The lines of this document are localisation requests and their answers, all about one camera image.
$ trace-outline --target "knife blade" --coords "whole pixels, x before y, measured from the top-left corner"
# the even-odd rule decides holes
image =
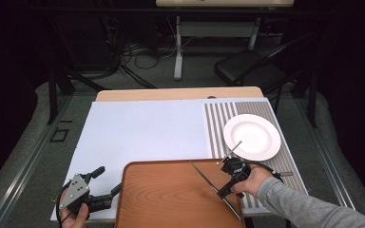
[[[195,163],[193,163],[190,160],[192,166],[194,166],[195,170],[197,170],[197,172],[200,174],[200,176],[213,188],[213,190],[218,194],[219,190],[218,188],[203,174],[203,172],[197,167],[197,165],[195,165]],[[240,220],[242,220],[241,215],[236,211],[236,209],[234,209],[233,205],[226,199],[223,198],[223,201],[227,204],[227,206],[230,208],[230,210],[232,210],[232,212],[237,216],[237,218],[239,218]]]

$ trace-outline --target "chair seat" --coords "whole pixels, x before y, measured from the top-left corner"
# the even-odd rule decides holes
[[[285,73],[273,65],[252,70],[243,81],[233,83],[262,56],[250,49],[231,55],[215,63],[215,73],[230,86],[258,86],[263,92],[286,78]]]

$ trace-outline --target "wooden tray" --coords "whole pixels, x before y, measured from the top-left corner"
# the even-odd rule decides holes
[[[192,162],[220,189],[230,176],[217,166],[219,160]],[[241,213],[240,199],[227,198]],[[123,174],[118,201],[117,228],[245,227],[190,161],[137,161]]]

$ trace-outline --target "sleeve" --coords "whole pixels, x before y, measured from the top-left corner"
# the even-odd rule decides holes
[[[365,216],[357,211],[306,196],[275,178],[260,186],[257,197],[270,212],[297,227],[365,227]]]

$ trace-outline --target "white plate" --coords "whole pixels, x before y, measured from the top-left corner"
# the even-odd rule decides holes
[[[274,157],[280,149],[277,129],[260,116],[243,114],[230,119],[223,129],[223,137],[233,152],[251,161],[265,161]]]

